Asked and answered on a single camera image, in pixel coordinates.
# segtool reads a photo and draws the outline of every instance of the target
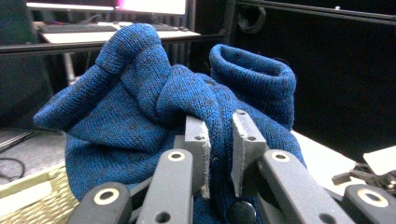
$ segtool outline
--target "computer monitor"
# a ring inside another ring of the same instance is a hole
[[[28,0],[30,9],[112,11],[114,0]]]
[[[184,15],[186,0],[116,0],[116,10]]]

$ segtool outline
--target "keyboard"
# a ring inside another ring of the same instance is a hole
[[[45,34],[64,33],[91,33],[91,32],[116,32],[117,28],[110,25],[97,24],[68,24],[68,25],[45,25],[38,29]]]

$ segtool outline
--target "gray floor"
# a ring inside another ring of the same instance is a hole
[[[0,144],[20,135],[23,132],[0,130]],[[0,153],[0,175],[18,176],[21,165],[12,159],[23,162],[25,172],[23,176],[31,175],[64,161],[64,133],[34,132],[31,138],[22,141],[10,149]],[[0,177],[0,185],[8,183]]]

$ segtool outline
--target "wicker basket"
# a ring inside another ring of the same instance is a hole
[[[64,164],[60,164],[0,186],[2,209],[4,204],[14,211],[3,211],[0,223],[65,223],[78,201],[68,186]]]

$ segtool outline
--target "knit fabric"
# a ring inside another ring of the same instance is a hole
[[[37,125],[68,133],[66,169],[79,200],[102,183],[132,185],[153,175],[160,155],[173,148],[176,134],[184,133],[186,115],[206,123],[212,146],[211,199],[195,196],[194,223],[228,223],[233,203],[256,204],[253,198],[234,197],[230,173],[236,109],[249,113],[270,148],[287,150],[303,161],[290,133],[291,70],[222,45],[212,49],[210,62],[214,79],[171,66],[155,30],[134,24],[116,32],[96,64],[35,115]]]

